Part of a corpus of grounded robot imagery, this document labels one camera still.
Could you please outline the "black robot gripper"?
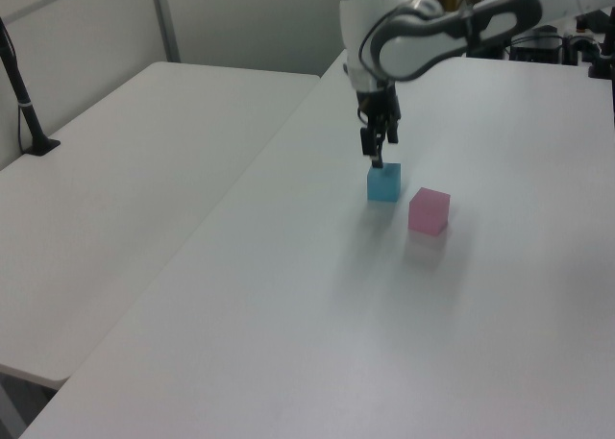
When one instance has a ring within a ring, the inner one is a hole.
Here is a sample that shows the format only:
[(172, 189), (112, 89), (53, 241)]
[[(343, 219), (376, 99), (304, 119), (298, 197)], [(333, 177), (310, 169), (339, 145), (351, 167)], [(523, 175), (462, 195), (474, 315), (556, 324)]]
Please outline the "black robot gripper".
[(383, 168), (382, 128), (384, 125), (387, 142), (398, 144), (398, 125), (401, 111), (394, 84), (373, 92), (357, 92), (357, 116), (362, 123), (360, 141), (362, 154), (371, 160), (373, 168)]

